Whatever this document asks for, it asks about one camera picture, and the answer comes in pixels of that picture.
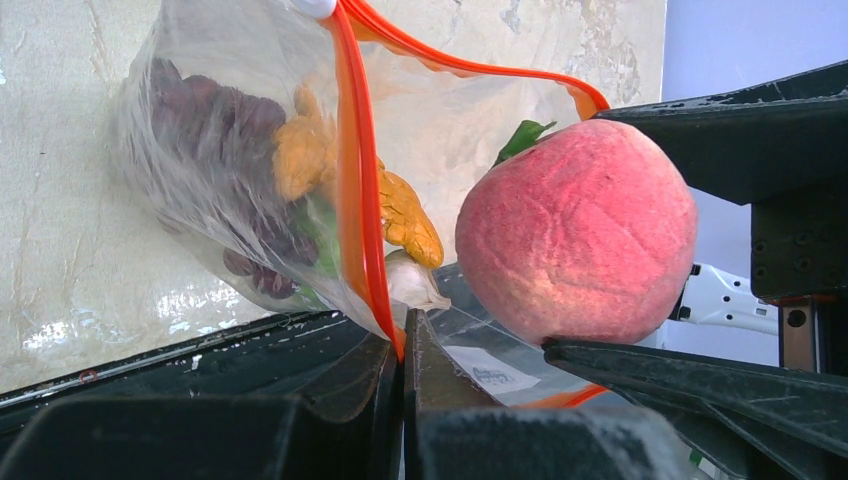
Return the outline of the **red grape bunch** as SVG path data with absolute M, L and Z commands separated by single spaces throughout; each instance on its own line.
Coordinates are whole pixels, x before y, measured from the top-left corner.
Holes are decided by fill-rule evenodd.
M 286 122 L 283 107 L 203 75 L 183 77 L 161 58 L 150 65 L 150 87 L 154 135 L 210 193 L 205 203 L 224 227 L 226 269 L 250 278 L 261 295 L 292 297 L 300 286 L 280 267 L 311 267 L 319 248 L 305 200 L 275 189 L 271 136 Z

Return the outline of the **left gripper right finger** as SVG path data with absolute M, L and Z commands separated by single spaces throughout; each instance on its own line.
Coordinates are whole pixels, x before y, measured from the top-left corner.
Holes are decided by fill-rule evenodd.
M 464 373 L 420 310 L 406 320 L 408 479 L 688 479 L 672 426 L 642 407 L 511 408 Z

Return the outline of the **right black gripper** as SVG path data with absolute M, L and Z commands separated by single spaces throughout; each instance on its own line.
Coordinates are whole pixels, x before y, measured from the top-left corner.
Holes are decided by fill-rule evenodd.
M 650 137 L 689 186 L 761 201 L 752 290 L 778 307 L 790 369 L 562 338 L 544 342 L 545 361 L 661 413 L 731 474 L 846 478 L 847 380 L 834 375 L 847 373 L 847 180 L 822 181 L 847 172 L 846 62 L 596 116 Z

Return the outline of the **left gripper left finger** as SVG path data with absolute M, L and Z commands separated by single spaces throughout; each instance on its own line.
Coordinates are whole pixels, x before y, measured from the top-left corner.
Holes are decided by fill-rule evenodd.
M 368 338 L 285 395 L 89 397 L 48 407 L 5 479 L 390 479 L 401 367 Z

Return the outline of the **garlic bulb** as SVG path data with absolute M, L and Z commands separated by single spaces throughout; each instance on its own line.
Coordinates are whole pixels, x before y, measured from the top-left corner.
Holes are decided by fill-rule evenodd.
M 422 311 L 451 308 L 451 300 L 440 293 L 432 271 L 404 250 L 389 253 L 385 257 L 385 269 L 391 300 Z

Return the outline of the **pink peach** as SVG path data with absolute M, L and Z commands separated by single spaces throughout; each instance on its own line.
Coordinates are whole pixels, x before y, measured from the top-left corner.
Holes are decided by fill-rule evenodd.
M 593 119 L 487 173 L 460 209 L 455 248 L 482 306 L 524 341 L 636 343 L 675 305 L 697 225 L 693 195 L 660 147 Z

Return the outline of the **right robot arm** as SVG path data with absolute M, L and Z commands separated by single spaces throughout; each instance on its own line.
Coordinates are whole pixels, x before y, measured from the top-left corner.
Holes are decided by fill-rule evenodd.
M 653 409 L 734 479 L 847 475 L 847 65 L 607 110 L 693 187 L 751 208 L 750 273 L 693 266 L 672 318 L 774 334 L 775 367 L 552 339 L 545 360 Z

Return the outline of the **clear orange zip bag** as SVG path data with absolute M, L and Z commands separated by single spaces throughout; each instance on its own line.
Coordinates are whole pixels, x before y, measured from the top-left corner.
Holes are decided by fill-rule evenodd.
M 518 140 L 606 110 L 594 86 L 435 49 L 367 1 L 164 1 L 111 114 L 112 158 L 204 266 L 274 312 L 406 343 L 446 310 L 467 192 Z

